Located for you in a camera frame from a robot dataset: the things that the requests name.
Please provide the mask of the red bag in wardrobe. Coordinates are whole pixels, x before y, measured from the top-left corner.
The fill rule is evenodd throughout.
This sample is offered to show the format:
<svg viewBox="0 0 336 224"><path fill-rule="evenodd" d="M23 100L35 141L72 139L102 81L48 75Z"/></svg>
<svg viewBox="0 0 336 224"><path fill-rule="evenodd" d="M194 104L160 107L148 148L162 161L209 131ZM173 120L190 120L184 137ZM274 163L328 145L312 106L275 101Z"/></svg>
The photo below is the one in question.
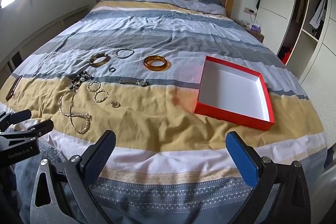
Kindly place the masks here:
<svg viewBox="0 0 336 224"><path fill-rule="evenodd" d="M291 52L293 50L293 47L290 47L290 48L286 48L285 49L285 52L282 53L281 55L281 61L286 64L290 58L290 55L291 55Z"/></svg>

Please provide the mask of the amber orange bangle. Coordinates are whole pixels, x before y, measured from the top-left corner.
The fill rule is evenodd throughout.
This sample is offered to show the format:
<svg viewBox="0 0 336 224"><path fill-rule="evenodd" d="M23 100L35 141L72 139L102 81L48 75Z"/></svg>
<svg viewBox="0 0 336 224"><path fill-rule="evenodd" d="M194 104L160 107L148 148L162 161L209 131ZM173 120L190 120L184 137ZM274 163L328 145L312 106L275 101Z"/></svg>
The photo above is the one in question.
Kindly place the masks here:
<svg viewBox="0 0 336 224"><path fill-rule="evenodd" d="M150 71L164 71L170 67L170 63L162 56L152 55L144 59L143 65Z"/></svg>

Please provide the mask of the wall socket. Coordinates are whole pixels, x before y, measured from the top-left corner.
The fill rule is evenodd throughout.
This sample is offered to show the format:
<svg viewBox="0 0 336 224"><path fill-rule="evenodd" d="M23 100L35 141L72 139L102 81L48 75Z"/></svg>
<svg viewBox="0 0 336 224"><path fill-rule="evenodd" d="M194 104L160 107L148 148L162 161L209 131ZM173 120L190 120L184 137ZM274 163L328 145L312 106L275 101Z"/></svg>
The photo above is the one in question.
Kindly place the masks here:
<svg viewBox="0 0 336 224"><path fill-rule="evenodd" d="M248 13L248 14L254 14L254 13L255 13L254 10L249 9L249 8L247 8L247 7L244 8L244 12L246 12L246 13Z"/></svg>

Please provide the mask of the grey pillow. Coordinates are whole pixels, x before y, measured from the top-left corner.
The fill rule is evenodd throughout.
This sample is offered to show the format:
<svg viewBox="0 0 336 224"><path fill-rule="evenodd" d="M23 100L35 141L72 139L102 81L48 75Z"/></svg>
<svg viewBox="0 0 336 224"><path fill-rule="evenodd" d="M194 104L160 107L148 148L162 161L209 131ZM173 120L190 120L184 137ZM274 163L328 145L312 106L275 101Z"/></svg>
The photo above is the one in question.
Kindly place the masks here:
<svg viewBox="0 0 336 224"><path fill-rule="evenodd" d="M226 9L218 0L172 0L179 7L204 12L206 14L227 15Z"/></svg>

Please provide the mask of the brown tortoiseshell bangle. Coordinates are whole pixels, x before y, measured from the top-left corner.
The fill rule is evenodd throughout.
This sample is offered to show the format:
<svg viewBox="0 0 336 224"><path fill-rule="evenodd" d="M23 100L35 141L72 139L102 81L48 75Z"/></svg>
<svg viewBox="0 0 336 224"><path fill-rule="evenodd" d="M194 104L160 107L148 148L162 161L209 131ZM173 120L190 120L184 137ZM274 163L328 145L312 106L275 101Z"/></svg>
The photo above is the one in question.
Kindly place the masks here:
<svg viewBox="0 0 336 224"><path fill-rule="evenodd" d="M89 65L91 67L101 67L102 65L108 63L110 56L107 53L97 53L92 55L89 60Z"/></svg>

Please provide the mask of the red shallow box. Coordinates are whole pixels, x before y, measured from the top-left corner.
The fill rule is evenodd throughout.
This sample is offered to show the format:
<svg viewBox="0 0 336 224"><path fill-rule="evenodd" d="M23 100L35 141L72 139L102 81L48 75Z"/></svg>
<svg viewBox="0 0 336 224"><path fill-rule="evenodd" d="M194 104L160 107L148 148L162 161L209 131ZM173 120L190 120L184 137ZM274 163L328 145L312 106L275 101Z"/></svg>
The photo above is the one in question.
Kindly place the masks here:
<svg viewBox="0 0 336 224"><path fill-rule="evenodd" d="M261 131L274 125L262 74L211 56L205 58L194 113Z"/></svg>

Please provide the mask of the hanging striped shirt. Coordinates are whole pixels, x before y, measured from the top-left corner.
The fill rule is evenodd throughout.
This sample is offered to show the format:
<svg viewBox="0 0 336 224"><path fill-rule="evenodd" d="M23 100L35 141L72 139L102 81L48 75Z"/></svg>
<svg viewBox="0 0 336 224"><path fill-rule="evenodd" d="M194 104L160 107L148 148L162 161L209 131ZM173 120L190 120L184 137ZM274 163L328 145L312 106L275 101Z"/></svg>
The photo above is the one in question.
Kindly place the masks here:
<svg viewBox="0 0 336 224"><path fill-rule="evenodd" d="M311 27L315 30L317 30L319 28L322 16L323 16L323 11L324 11L324 6L327 0L321 0L317 6L317 9L313 15L313 17L311 18L309 24L311 25Z"/></svg>

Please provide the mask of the thin silver bangle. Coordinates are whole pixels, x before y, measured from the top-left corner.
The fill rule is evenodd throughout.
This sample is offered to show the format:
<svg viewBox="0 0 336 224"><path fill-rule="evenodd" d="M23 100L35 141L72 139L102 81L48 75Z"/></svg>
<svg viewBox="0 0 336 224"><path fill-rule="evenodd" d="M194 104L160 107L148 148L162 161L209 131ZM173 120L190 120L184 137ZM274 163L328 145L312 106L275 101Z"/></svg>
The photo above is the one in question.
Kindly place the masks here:
<svg viewBox="0 0 336 224"><path fill-rule="evenodd" d="M115 52L115 56L118 59L127 59L129 57L131 57L134 54L134 50L133 49L127 49L127 48L120 48Z"/></svg>

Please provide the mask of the white wardrobe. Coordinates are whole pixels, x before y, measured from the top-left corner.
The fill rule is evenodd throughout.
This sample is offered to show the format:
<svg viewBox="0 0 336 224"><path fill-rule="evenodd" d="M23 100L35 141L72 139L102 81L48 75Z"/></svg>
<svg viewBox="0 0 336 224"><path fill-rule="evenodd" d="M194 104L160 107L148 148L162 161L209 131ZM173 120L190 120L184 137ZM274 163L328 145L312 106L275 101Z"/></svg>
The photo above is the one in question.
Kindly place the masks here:
<svg viewBox="0 0 336 224"><path fill-rule="evenodd" d="M335 145L335 0L327 0L317 30L309 24L321 0L260 0L256 23L264 44L305 89L322 122L327 146Z"/></svg>

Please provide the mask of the wooden nightstand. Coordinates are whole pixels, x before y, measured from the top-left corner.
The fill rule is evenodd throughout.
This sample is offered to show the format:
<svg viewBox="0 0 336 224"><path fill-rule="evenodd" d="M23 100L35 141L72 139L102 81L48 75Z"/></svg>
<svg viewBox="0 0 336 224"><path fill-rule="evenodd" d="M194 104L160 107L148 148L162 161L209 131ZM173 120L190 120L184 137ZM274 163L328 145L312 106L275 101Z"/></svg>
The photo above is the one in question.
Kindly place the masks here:
<svg viewBox="0 0 336 224"><path fill-rule="evenodd" d="M260 31L255 31L255 30L251 29L250 27L248 27L243 22L236 21L236 23L239 24L240 26L242 26L242 28L244 28L244 30L246 30L246 32L248 32L249 34L254 36L259 42L263 43L264 35Z"/></svg>

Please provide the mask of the twisted silver hoop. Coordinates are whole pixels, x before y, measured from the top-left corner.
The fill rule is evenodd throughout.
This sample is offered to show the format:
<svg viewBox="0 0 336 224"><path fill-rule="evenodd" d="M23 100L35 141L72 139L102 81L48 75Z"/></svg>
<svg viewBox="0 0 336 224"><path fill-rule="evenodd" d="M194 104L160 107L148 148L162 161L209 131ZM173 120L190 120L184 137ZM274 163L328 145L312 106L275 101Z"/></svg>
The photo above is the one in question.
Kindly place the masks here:
<svg viewBox="0 0 336 224"><path fill-rule="evenodd" d="M101 83L98 82L98 81L91 81L88 83L87 85L87 89L90 91L90 92L98 92L101 88Z"/></svg>
<svg viewBox="0 0 336 224"><path fill-rule="evenodd" d="M104 102L109 96L109 93L106 90L98 90L94 93L94 101L97 103L102 103Z"/></svg>

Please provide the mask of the silver wristwatch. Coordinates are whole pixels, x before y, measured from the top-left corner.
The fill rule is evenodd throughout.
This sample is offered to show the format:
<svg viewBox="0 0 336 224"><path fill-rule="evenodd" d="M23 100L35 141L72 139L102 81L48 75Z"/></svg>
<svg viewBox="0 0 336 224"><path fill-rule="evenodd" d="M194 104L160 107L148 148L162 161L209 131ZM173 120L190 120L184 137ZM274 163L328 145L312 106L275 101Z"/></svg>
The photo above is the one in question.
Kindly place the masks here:
<svg viewBox="0 0 336 224"><path fill-rule="evenodd" d="M147 86L149 84L147 82L147 80L144 80L144 79L135 79L135 80L121 79L119 81L119 83L123 84L123 85L135 85L135 86L141 86L141 87L145 87L145 86Z"/></svg>

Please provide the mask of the striped bed duvet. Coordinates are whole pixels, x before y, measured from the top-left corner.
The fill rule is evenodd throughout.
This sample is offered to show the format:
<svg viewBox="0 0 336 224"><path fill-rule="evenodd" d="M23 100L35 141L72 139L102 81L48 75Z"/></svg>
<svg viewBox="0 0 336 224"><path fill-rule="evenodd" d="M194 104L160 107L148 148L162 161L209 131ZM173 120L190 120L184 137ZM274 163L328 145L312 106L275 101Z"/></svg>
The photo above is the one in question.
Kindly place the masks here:
<svg viewBox="0 0 336 224"><path fill-rule="evenodd" d="M114 54L133 49L127 59ZM89 60L107 53L108 63ZM150 71L146 57L170 67ZM257 71L266 84L274 125L261 131L194 113L206 56ZM6 96L22 75L13 97ZM144 79L145 87L119 81ZM94 101L91 81L109 93ZM225 144L240 137L276 163L299 161L309 188L327 157L325 133L298 79L244 28L224 15L174 5L172 0L103 0L27 57L1 88L1 110L29 109L21 128L50 119L41 153L15 166L21 216L30 221L31 194L42 158L81 154L106 130L116 148L92 192L119 223L227 223L251 192Z"/></svg>

